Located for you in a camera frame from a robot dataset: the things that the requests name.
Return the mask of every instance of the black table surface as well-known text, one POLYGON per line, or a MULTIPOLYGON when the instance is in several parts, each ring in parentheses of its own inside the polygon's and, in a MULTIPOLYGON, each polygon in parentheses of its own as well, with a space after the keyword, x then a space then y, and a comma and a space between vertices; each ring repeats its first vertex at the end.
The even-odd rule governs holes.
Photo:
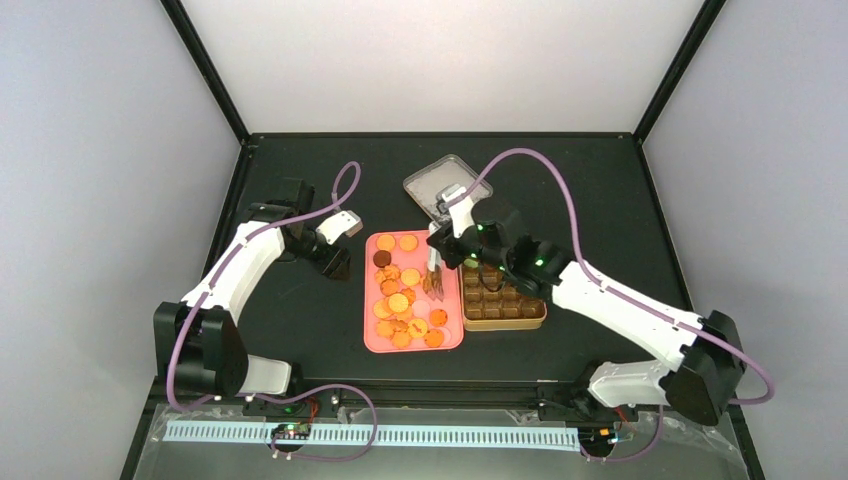
MULTIPOLYGON (((403 179, 448 154, 479 172, 498 153, 519 146, 542 152, 562 172, 589 262, 649 296, 685 307, 652 182, 629 134, 254 135, 236 212, 277 198, 285 177, 315 186, 313 209, 327 205, 336 173, 356 160, 362 179, 345 209, 356 212, 364 228, 343 239, 353 257, 347 282, 321 277, 305 261, 272 265, 239 320, 248 352, 297 362, 310 379, 348 381, 573 381, 592 360, 649 359, 600 324, 556 307, 549 307, 538 330, 466 332, 451 351, 375 354, 366 349, 365 241, 375 232, 426 229, 429 222, 403 190, 403 179)), ((565 202, 541 164, 513 157, 487 180, 495 195, 521 211, 534 237, 569 245, 565 202)))

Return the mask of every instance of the led strip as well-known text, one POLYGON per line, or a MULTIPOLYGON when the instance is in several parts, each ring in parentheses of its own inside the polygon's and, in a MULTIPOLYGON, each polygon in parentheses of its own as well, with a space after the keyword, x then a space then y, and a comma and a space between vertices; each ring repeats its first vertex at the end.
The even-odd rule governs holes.
MULTIPOLYGON (((279 423, 171 420, 166 442, 254 443, 267 445, 279 423)), ((308 439, 280 438, 280 445, 364 445, 371 425, 312 425, 308 439)), ((580 451, 577 429, 562 427, 458 427, 447 425, 380 425, 374 446, 522 448, 580 451)))

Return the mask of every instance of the round cookie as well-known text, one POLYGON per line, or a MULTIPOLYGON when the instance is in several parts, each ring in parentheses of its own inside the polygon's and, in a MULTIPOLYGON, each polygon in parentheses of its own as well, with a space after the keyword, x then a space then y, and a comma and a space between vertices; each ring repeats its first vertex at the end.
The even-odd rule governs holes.
POLYGON ((387 252, 386 250, 377 250, 374 253, 374 265, 377 265, 377 268, 383 268, 387 265, 391 265, 392 263, 392 254, 387 252))
POLYGON ((409 308, 409 299, 402 293, 395 293, 388 299, 389 310, 395 313, 405 312, 409 308))
POLYGON ((446 323, 448 323, 448 312, 441 308, 433 310, 430 312, 430 323, 434 327, 443 327, 446 323))

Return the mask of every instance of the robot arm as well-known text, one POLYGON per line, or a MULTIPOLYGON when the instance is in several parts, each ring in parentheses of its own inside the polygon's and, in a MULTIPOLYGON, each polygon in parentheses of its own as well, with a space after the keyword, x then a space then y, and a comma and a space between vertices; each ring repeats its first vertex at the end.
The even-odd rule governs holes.
MULTIPOLYGON (((464 192, 462 187, 449 188, 441 199, 450 202, 464 192)), ((520 214, 494 198, 473 204, 466 197, 448 210, 451 222, 427 242, 439 251, 448 268, 456 268, 467 258, 498 268, 519 292, 580 313, 636 343, 656 359, 628 364, 606 362, 597 367, 586 388, 598 404, 607 408, 670 405, 698 423, 718 423, 745 367, 729 353, 675 325, 706 330, 741 349, 732 319, 719 312, 705 319, 665 305, 585 264, 600 280, 598 285, 572 260, 570 252, 534 240, 520 214), (658 319, 635 302, 667 315, 674 324, 658 319)))
POLYGON ((347 279, 350 254, 335 244, 342 234, 352 236, 362 228, 356 214, 341 211, 314 230, 297 222, 267 229, 248 241, 253 232, 309 210, 312 187, 296 181, 293 189, 292 198, 296 200, 251 205, 246 221, 236 229, 233 241, 200 284, 180 303, 164 302, 156 310, 154 333, 161 378, 167 374, 183 321, 192 307, 205 298, 182 346, 175 385, 221 396, 286 392, 291 365, 248 355, 244 348, 237 328, 244 305, 265 271, 284 252, 311 261, 326 277, 347 279), (240 248, 238 255, 228 258, 236 248, 240 248))

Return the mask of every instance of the cable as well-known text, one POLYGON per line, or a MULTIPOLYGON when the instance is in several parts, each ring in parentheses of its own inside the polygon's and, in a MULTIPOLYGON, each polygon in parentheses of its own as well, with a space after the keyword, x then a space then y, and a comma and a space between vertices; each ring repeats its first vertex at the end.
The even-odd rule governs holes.
MULTIPOLYGON (((346 457, 325 457, 325 456, 322 456, 322 455, 306 455, 306 454, 303 454, 303 453, 292 452, 292 453, 286 453, 287 458, 300 458, 300 459, 303 459, 303 460, 315 460, 315 461, 319 461, 319 462, 348 462, 348 461, 351 461, 351 460, 356 460, 357 458, 365 455, 365 452, 367 452, 368 449, 371 448, 371 445, 374 444, 374 440, 377 439, 377 429, 379 428, 379 423, 377 421, 377 408, 374 407, 374 402, 371 401, 371 398, 369 398, 368 395, 365 394, 365 392, 363 392, 362 390, 360 390, 360 389, 358 389, 354 386, 344 385, 342 383, 331 383, 329 385, 322 385, 320 387, 313 388, 312 390, 301 393, 300 395, 298 395, 296 397, 291 397, 291 398, 276 398, 276 397, 272 397, 272 396, 265 395, 265 394, 262 394, 262 393, 257 393, 255 396, 256 396, 256 398, 265 400, 266 402, 276 403, 277 405, 286 405, 288 403, 294 403, 294 402, 302 400, 306 397, 310 397, 312 395, 315 395, 318 392, 322 392, 324 390, 330 390, 330 389, 333 389, 333 388, 341 388, 341 389, 344 389, 344 390, 349 390, 349 391, 359 395, 360 397, 362 397, 362 399, 365 400, 365 403, 368 404, 368 408, 371 410, 371 415, 374 417, 373 427, 371 428, 371 435, 368 437, 368 441, 365 443, 365 445, 363 445, 361 450, 359 450, 358 452, 356 452, 354 454, 348 455, 346 457)), ((274 450, 275 456, 278 453, 285 453, 285 452, 280 452, 280 450, 277 449, 277 438, 278 437, 279 437, 279 434, 274 435, 274 437, 271 439, 271 449, 274 450)))
POLYGON ((636 452, 632 455, 628 455, 626 457, 618 457, 618 458, 593 457, 592 455, 589 455, 589 452, 587 452, 586 449, 584 449, 583 446, 581 445, 580 446, 580 453, 582 453, 583 456, 586 457, 586 460, 588 460, 590 462, 596 461, 596 462, 601 462, 601 463, 623 463, 623 462, 629 462, 631 460, 637 460, 639 458, 644 457, 645 455, 648 454, 648 452, 650 452, 651 450, 654 449, 654 447, 657 446, 657 444, 660 441, 660 438, 662 438, 663 406, 660 405, 659 407, 660 407, 659 411, 657 412, 657 429, 654 431, 654 436, 651 438, 651 442, 648 443, 647 445, 645 445, 645 448, 643 448, 642 450, 639 450, 638 452, 636 452))
MULTIPOLYGON (((451 200, 450 202, 447 202, 446 206, 452 207, 453 205, 456 205, 457 203, 464 200, 465 197, 470 195, 471 192, 475 188, 477 188, 478 185, 480 185, 480 182, 483 181, 483 179, 486 177, 486 175, 488 175, 489 172, 491 172, 492 169, 495 168, 495 166, 498 163, 500 163, 502 160, 506 159, 507 157, 511 157, 513 155, 519 155, 519 154, 527 155, 527 156, 533 157, 534 159, 538 160, 539 162, 542 163, 542 165, 544 165, 551 172, 551 175, 553 175, 554 179, 556 180, 557 184, 559 185, 560 190, 562 191, 563 197, 565 197, 565 204, 568 208, 568 219, 569 219, 569 223, 571 225, 571 245, 574 248, 574 256, 577 258, 577 263, 580 265, 580 268, 583 270, 583 273, 586 274, 586 277, 588 277, 589 280, 592 283, 594 283, 595 285, 600 287, 601 286, 601 280, 599 278, 595 277, 595 275, 589 270, 589 267, 586 264, 586 260, 583 259, 583 252, 580 250, 580 238, 579 238, 578 229, 577 229, 577 212, 576 212, 576 209, 574 208, 574 200, 571 198, 571 192, 568 190, 568 186, 565 184, 565 180, 562 178, 562 175, 559 173, 559 170, 557 170, 557 168, 554 166, 553 162, 548 160, 548 158, 545 157, 544 155, 542 155, 541 153, 539 153, 535 150, 529 149, 529 148, 511 148, 511 149, 509 149, 505 152, 502 152, 501 154, 499 154, 498 156, 493 158, 492 161, 489 162, 488 165, 486 165, 486 168, 483 169, 483 171, 480 173, 480 175, 474 180, 474 182, 468 187, 468 189, 466 189, 465 193, 463 193, 459 197, 451 200)), ((771 400, 772 397, 774 397, 775 386, 774 386, 774 380, 772 380, 771 375, 769 375, 769 373, 766 372, 766 370, 763 367, 761 367, 757 362, 755 362, 751 357, 749 357, 747 354, 745 354, 745 352, 742 352, 741 350, 734 347, 733 345, 731 345, 731 344, 725 342, 724 340, 716 337, 715 335, 707 333, 703 330, 694 328, 694 327, 687 325, 685 323, 675 323, 674 318, 658 311, 655 308, 652 308, 648 305, 645 305, 644 303, 640 302, 639 300, 636 300, 635 298, 632 298, 629 295, 615 289, 615 287, 607 287, 606 291, 612 293, 613 295, 624 300, 625 302, 627 302, 627 303, 629 303, 629 304, 631 304, 631 305, 633 305, 633 306, 635 306, 635 307, 637 307, 641 310, 644 310, 645 312, 648 312, 648 313, 654 315, 655 317, 657 317, 661 320, 664 320, 664 321, 672 324, 673 326, 676 326, 680 329, 686 330, 689 333, 693 333, 693 334, 697 335, 698 337, 701 337, 704 340, 706 340, 710 343, 713 343, 714 345, 717 345, 718 347, 729 352, 731 355, 736 356, 739 360, 742 360, 742 362, 744 362, 746 365, 751 367, 752 370, 757 372, 757 374, 760 376, 760 378, 763 379, 763 382, 765 382, 765 384, 766 384, 766 393, 763 394, 762 396, 756 397, 756 398, 732 398, 732 399, 730 399, 730 403, 733 403, 733 404, 736 404, 736 405, 757 405, 757 404, 760 404, 760 403, 765 403, 765 402, 771 400)))
POLYGON ((339 182, 341 181, 342 176, 344 176, 345 172, 347 172, 351 168, 354 169, 353 181, 351 182, 350 187, 348 187, 345 194, 342 195, 342 198, 314 212, 298 215, 296 217, 286 218, 257 228, 245 237, 244 244, 236 244, 233 249, 230 250, 227 256, 224 257, 224 259, 221 261, 221 265, 218 266, 217 270, 215 270, 215 272, 212 274, 212 277, 209 279, 209 291, 200 294, 200 297, 197 299, 197 302, 188 312, 185 321, 183 321, 183 326, 180 329, 180 333, 177 335, 176 341, 174 342, 174 350, 171 352, 171 361, 170 363, 168 363, 168 375, 165 379, 165 395, 168 397, 168 403, 171 404, 172 408, 179 412, 187 412, 215 398, 212 395, 205 395, 189 405, 181 405, 177 401, 176 394, 174 393, 174 377, 176 376, 177 372, 177 363, 180 359, 180 352, 183 349, 183 344, 185 343, 185 339, 188 336, 188 331, 191 328, 191 324, 192 322, 194 322, 194 319, 197 316, 197 312, 200 310, 203 303, 209 296, 211 296, 211 291, 215 287, 215 284, 218 282, 218 279, 221 278, 221 275, 224 273, 224 270, 227 268, 230 262, 233 261, 236 255, 238 255, 242 248, 244 248, 243 245, 247 245, 252 239, 256 238, 256 236, 261 234, 262 232, 268 231, 272 228, 284 227, 292 223, 303 222, 315 217, 319 217, 321 215, 324 215, 325 213, 333 211, 334 208, 346 202, 347 199, 350 198, 350 196, 353 194, 354 190, 356 190, 356 186, 359 184, 359 176, 362 173, 362 169, 359 167, 359 164, 356 162, 346 163, 345 166, 342 167, 341 170, 339 170, 339 173, 336 175, 336 180, 333 183, 333 193, 336 193, 336 189, 339 186, 339 182))

